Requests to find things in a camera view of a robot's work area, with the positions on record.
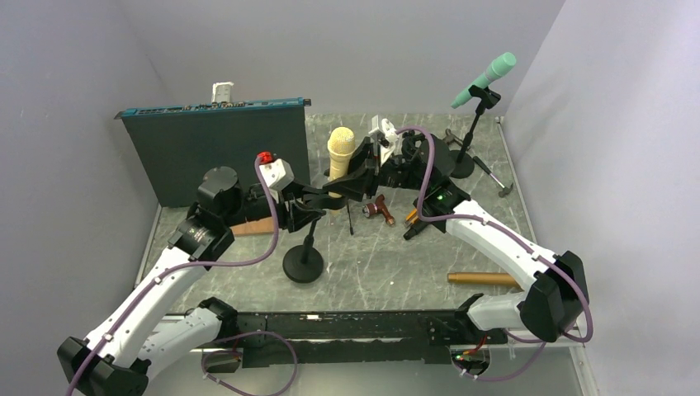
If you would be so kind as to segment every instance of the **wooden cylinder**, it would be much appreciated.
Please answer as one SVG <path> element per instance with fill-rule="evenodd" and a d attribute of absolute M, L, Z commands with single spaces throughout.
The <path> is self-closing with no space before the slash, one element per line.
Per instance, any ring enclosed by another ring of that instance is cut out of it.
<path fill-rule="evenodd" d="M 450 283 L 520 287 L 509 274 L 496 272 L 451 272 L 447 274 Z"/>

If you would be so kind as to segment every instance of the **red button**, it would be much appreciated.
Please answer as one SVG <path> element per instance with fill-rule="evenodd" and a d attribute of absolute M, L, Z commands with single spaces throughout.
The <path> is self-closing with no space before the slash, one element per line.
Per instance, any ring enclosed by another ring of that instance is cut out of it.
<path fill-rule="evenodd" d="M 262 153 L 258 154 L 258 158 L 260 158 L 261 165 L 271 163 L 275 160 L 275 158 L 272 156 L 272 153 L 270 153 L 269 151 L 263 151 Z"/>

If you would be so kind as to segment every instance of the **marble tabletop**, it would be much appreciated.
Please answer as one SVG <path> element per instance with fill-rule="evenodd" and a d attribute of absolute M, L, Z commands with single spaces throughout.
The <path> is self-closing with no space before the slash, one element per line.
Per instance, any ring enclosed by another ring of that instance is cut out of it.
<path fill-rule="evenodd" d="M 306 133 L 309 145 L 312 184 L 325 182 L 323 170 L 328 167 L 326 149 L 330 132 L 346 126 L 355 132 L 359 142 L 367 135 L 373 114 L 308 115 Z M 437 137 L 446 128 L 461 137 L 468 130 L 473 115 L 385 115 L 397 128 L 421 125 Z M 509 185 L 513 173 L 494 117 L 479 120 L 469 151 L 478 155 Z M 480 205 L 525 238 L 532 238 L 520 191 L 500 198 L 499 188 L 480 168 L 463 180 L 454 180 Z M 417 191 L 381 188 L 387 206 L 397 225 L 390 227 L 381 216 L 366 219 L 362 205 L 351 204 L 355 235 L 350 236 L 345 211 L 328 213 L 318 223 L 315 247 L 325 260 L 324 274 L 315 282 L 300 285 L 287 279 L 281 268 L 284 254 L 302 243 L 305 228 L 297 233 L 281 231 L 276 251 L 264 262 L 245 268 L 212 268 L 193 285 L 171 308 L 181 314 L 200 301 L 215 296 L 240 311 L 326 311 L 382 309 L 449 309 L 458 307 L 474 293 L 499 295 L 506 287 L 451 285 L 447 273 L 453 271 L 503 272 L 489 258 L 467 243 L 428 227 L 410 241 L 404 241 L 403 218 L 413 209 Z M 163 208 L 156 219 L 154 236 L 149 241 L 143 274 L 153 267 L 165 248 L 169 236 L 180 223 L 187 209 Z M 269 235 L 237 237 L 221 257 L 221 261 L 238 262 L 258 257 L 267 249 Z"/>

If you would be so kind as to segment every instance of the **teal microphone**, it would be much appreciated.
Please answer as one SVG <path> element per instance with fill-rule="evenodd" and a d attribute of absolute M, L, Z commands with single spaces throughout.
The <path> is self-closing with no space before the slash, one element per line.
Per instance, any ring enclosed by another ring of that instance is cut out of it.
<path fill-rule="evenodd" d="M 476 80 L 474 80 L 471 84 L 464 88 L 464 91 L 460 92 L 460 94 L 457 95 L 455 101 L 452 102 L 452 108 L 456 109 L 457 107 L 467 103 L 471 99 L 469 87 L 471 87 L 472 85 L 476 85 L 479 88 L 488 87 L 489 84 L 491 84 L 492 82 L 508 74 L 508 72 L 513 68 L 513 66 L 515 66 L 515 62 L 515 55 L 509 52 L 506 52 L 505 54 L 494 59 L 494 61 L 491 62 L 489 67 L 486 68 L 485 72 L 483 72 L 479 77 L 476 78 Z"/>

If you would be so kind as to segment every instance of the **microphone stand base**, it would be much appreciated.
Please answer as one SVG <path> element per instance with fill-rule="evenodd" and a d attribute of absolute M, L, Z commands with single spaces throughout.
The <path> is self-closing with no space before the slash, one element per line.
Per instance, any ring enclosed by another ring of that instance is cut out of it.
<path fill-rule="evenodd" d="M 466 179 L 474 172 L 474 160 L 471 159 L 470 155 L 465 153 L 462 157 L 461 162 L 457 161 L 460 150 L 451 150 L 450 158 L 455 162 L 455 169 L 450 174 L 450 177 L 456 179 Z"/>
<path fill-rule="evenodd" d="M 294 246 L 282 259 L 282 268 L 286 277 L 296 283 L 311 283 L 324 273 L 324 258 L 315 247 L 309 247 L 306 262 L 301 262 L 304 249 L 303 245 Z"/>

